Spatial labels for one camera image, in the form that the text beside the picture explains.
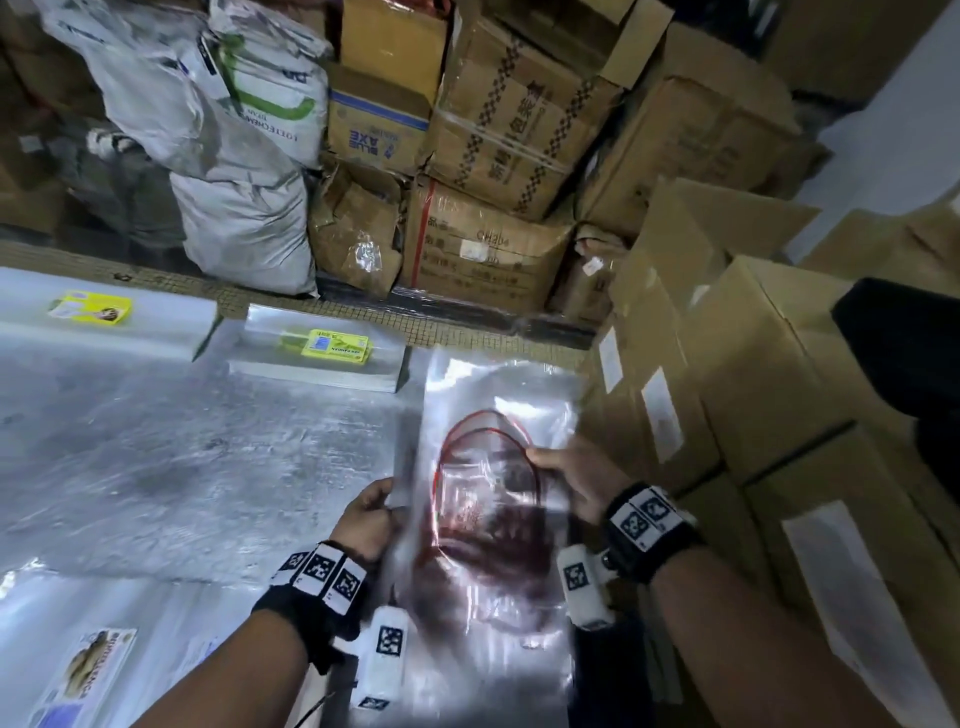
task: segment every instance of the forearm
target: forearm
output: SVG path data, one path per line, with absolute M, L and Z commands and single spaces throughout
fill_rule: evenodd
M 667 630 L 723 728 L 896 728 L 826 642 L 703 547 L 651 582 Z
M 282 728 L 306 667 L 294 627 L 255 612 L 133 728 Z

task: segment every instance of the checkered stripe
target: checkered stripe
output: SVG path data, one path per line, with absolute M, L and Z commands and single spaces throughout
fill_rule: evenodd
M 584 106 L 587 105 L 587 101 L 589 101 L 590 95 L 595 88 L 596 82 L 593 79 L 589 79 L 584 81 L 580 88 L 577 89 L 577 92 L 573 94 L 573 98 L 570 99 L 570 103 L 564 112 L 564 118 L 560 120 L 560 124 L 557 125 L 557 129 L 553 132 L 553 136 L 550 137 L 550 142 L 547 144 L 546 155 L 549 158 L 557 158 L 557 155 L 564 145 L 564 140 L 573 128 L 574 120 L 580 115 L 580 112 L 584 110 Z M 524 213 L 530 208 L 530 203 L 533 202 L 534 196 L 537 194 L 537 190 L 540 188 L 540 183 L 543 182 L 544 177 L 546 177 L 546 167 L 538 165 L 534 173 L 530 175 L 526 186 L 523 188 L 523 192 L 516 202 L 516 207 L 514 207 L 514 212 Z
M 477 117 L 477 127 L 484 129 L 493 121 L 493 115 L 496 114 L 497 107 L 500 106 L 500 99 L 503 98 L 503 92 L 507 90 L 507 80 L 514 75 L 516 62 L 520 58 L 520 50 L 523 43 L 518 38 L 514 38 L 503 58 L 500 59 L 500 65 L 496 69 L 496 76 L 493 77 L 490 91 L 487 93 L 487 101 L 480 109 L 480 115 Z M 473 171 L 473 165 L 477 160 L 477 153 L 483 139 L 478 134 L 471 134 L 464 149 L 464 156 L 457 167 L 457 176 L 453 179 L 454 186 L 464 187 Z

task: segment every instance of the hand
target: hand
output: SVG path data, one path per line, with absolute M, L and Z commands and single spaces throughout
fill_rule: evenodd
M 391 477 L 375 480 L 364 488 L 344 510 L 330 539 L 369 562 L 379 559 L 396 530 L 394 517 L 383 507 L 393 488 Z
M 599 523 L 607 506 L 633 484 L 590 440 L 574 435 L 566 449 L 530 448 L 527 457 L 538 468 L 560 471 L 573 489 L 573 512 Z

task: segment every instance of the white wall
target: white wall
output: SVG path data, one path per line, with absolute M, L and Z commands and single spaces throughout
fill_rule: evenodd
M 794 262 L 855 207 L 903 214 L 960 181 L 960 0 L 870 105 L 820 140 L 836 157 L 797 196 L 823 213 L 787 246 Z

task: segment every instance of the person's left hand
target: person's left hand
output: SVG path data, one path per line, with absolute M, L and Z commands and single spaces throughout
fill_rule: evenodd
M 369 562 L 379 559 L 396 530 L 394 517 L 383 506 L 393 487 L 394 479 L 387 477 L 364 488 L 347 506 L 330 539 Z

